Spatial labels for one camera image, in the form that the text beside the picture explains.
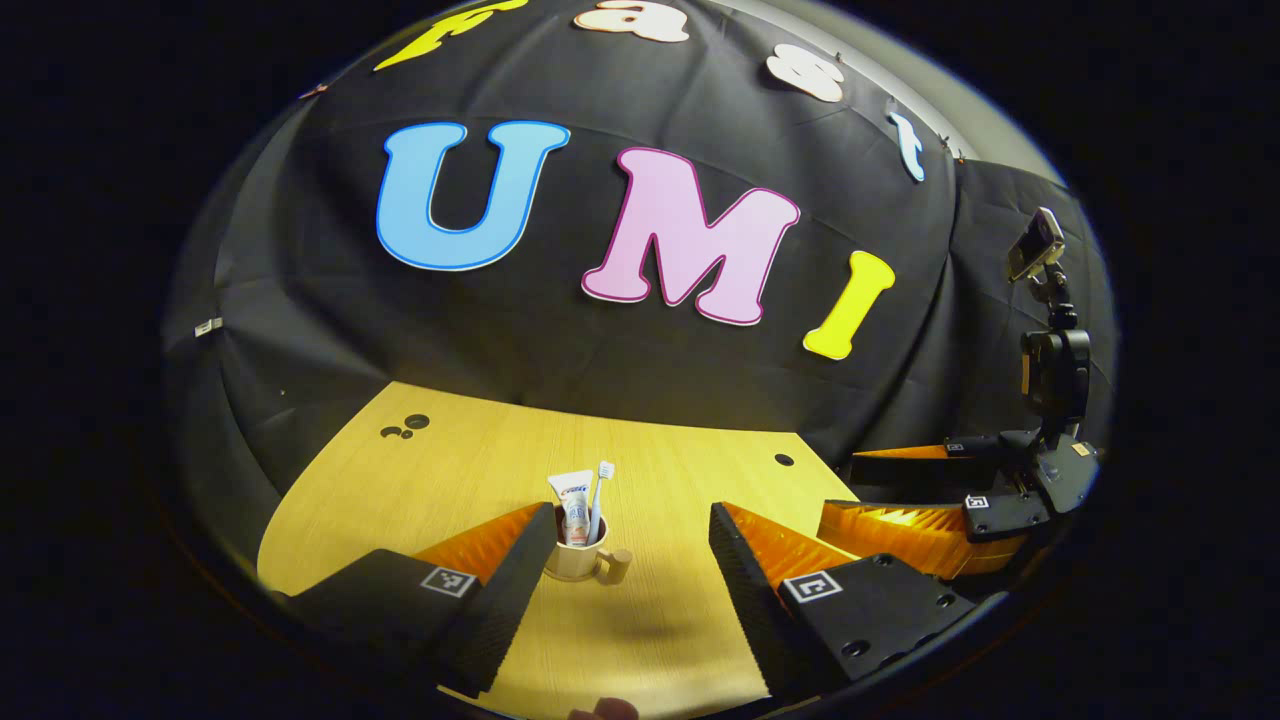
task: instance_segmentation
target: letter m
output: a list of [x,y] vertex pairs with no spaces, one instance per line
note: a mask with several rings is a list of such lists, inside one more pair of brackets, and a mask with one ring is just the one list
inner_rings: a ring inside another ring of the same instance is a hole
[[650,288],[641,273],[653,246],[668,306],[684,302],[719,265],[716,283],[694,306],[722,323],[760,322],[764,281],[782,233],[800,219],[796,204],[758,187],[708,225],[692,163],[662,150],[631,147],[618,154],[618,165],[630,176],[627,196],[604,263],[582,275],[582,290],[614,302],[644,300]]

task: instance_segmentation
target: light wood tabletop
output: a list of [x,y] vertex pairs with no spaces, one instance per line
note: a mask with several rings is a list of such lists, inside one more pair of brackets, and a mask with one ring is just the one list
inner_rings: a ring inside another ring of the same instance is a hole
[[[410,438],[380,434],[412,414],[430,424]],[[284,496],[262,537],[259,575],[297,594],[371,550],[413,555],[531,502],[556,502],[548,475],[602,460],[616,466],[602,492],[605,550],[635,555],[625,580],[543,575],[493,689],[463,700],[563,720],[602,696],[630,701],[645,719],[765,697],[707,541],[708,518],[713,502],[727,501],[813,537],[823,500],[856,500],[794,433],[591,418],[393,382]]]

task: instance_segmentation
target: letter u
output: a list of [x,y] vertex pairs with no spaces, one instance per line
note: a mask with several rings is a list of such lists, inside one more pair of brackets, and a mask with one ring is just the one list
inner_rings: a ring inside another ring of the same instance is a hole
[[500,123],[489,141],[500,149],[484,218],[465,231],[431,219],[431,197],[444,154],[467,128],[426,123],[392,133],[390,159],[378,196],[378,238],[397,260],[428,270],[470,270],[500,260],[520,242],[547,154],[568,143],[568,129],[534,120]]

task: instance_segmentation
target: mug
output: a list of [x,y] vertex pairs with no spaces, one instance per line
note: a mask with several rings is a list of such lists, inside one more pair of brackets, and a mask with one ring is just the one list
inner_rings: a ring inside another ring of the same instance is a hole
[[[564,533],[563,523],[564,509],[556,507],[556,528],[562,537]],[[609,523],[604,515],[600,515],[600,538],[598,541],[586,547],[570,547],[557,542],[543,571],[557,580],[576,583],[595,577],[600,570],[600,560],[605,560],[609,564],[609,573],[604,577],[604,582],[611,585],[621,583],[634,556],[628,550],[605,551],[603,546],[608,538]]]

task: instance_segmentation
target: orange foam pad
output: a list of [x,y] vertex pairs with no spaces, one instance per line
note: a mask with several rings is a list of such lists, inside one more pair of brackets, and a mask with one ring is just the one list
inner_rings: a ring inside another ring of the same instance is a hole
[[960,506],[877,507],[835,502],[822,506],[818,537],[863,557],[888,552],[920,573],[946,580],[1000,570],[1027,542],[1027,536],[1015,536],[970,543]]
[[438,542],[413,557],[451,570],[471,573],[480,579],[480,583],[488,584],[489,578],[507,557],[511,546],[516,544],[516,539],[529,527],[534,512],[538,512],[543,505],[535,502],[494,518],[447,541]]
[[750,510],[728,502],[722,505],[733,519],[737,530],[742,533],[774,592],[787,578],[808,575],[858,560]]
[[[870,450],[855,452],[856,457],[910,457],[914,460],[947,460],[947,448],[942,445],[923,445],[919,447],[895,447],[892,450]],[[969,460],[956,457],[956,460]]]

